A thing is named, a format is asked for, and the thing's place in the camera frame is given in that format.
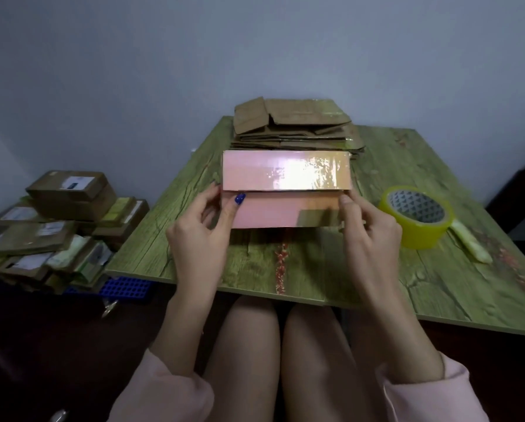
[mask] forearm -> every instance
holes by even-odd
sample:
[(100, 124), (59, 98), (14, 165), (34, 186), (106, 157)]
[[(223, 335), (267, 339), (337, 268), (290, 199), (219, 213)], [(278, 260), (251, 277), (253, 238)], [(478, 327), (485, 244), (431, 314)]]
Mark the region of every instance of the forearm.
[(388, 373), (397, 384), (431, 382), (444, 378), (441, 354), (419, 324), (399, 290), (368, 296), (370, 307), (386, 341)]
[(192, 376), (202, 330), (213, 297), (192, 299), (179, 292), (168, 302), (165, 319), (150, 350), (173, 375)]

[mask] pink sleeve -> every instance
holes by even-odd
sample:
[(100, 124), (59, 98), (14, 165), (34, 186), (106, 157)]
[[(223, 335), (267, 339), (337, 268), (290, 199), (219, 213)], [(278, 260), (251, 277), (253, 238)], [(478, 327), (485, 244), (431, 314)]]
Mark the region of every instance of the pink sleeve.
[(149, 349), (110, 411), (111, 422), (202, 422), (214, 404), (210, 384), (173, 376)]
[(489, 421), (470, 385), (470, 372), (442, 354), (444, 379), (422, 384), (394, 385), (386, 378), (385, 365), (376, 369), (391, 422)]

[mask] yellow tape roll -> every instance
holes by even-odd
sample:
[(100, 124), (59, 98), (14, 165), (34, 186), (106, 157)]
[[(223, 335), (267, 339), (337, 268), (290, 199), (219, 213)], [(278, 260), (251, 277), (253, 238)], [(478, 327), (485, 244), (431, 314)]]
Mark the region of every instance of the yellow tape roll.
[(402, 226), (402, 246), (410, 249), (434, 247), (454, 219), (449, 203), (407, 186), (388, 188), (378, 208)]

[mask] stack of packages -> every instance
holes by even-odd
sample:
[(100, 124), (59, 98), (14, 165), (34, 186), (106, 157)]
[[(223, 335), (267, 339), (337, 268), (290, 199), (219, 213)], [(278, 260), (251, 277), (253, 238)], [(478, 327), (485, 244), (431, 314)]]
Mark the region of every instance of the stack of packages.
[(235, 107), (231, 149), (364, 151), (357, 127), (331, 99), (257, 98)]
[(104, 265), (149, 211), (104, 173), (49, 171), (0, 212), (0, 279), (25, 290), (98, 291)]

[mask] fingernail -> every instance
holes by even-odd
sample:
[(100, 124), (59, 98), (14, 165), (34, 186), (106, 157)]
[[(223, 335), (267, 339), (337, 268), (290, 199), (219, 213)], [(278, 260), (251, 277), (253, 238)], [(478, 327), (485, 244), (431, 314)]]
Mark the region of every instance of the fingernail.
[(245, 199), (246, 197), (246, 194), (245, 192), (242, 192), (241, 194), (238, 194), (237, 197), (235, 197), (235, 202), (239, 205), (241, 205), (241, 203), (243, 202), (243, 200)]

